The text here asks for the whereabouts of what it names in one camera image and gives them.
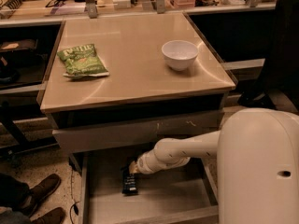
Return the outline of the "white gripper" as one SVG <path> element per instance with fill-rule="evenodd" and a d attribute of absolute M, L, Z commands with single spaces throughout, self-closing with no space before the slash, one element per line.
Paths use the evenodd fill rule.
<path fill-rule="evenodd" d="M 142 173 L 144 175 L 150 175 L 153 173 L 153 171 L 148 166 L 146 153 L 139 156 L 137 161 L 132 161 L 129 164 L 129 173 L 130 174 Z"/>

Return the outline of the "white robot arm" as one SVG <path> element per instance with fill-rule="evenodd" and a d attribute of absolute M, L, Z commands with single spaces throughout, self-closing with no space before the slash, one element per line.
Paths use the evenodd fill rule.
<path fill-rule="evenodd" d="M 248 108 L 221 129 L 186 139 L 164 138 L 129 164 L 150 175 L 217 158 L 219 224 L 299 224 L 299 116 Z"/>

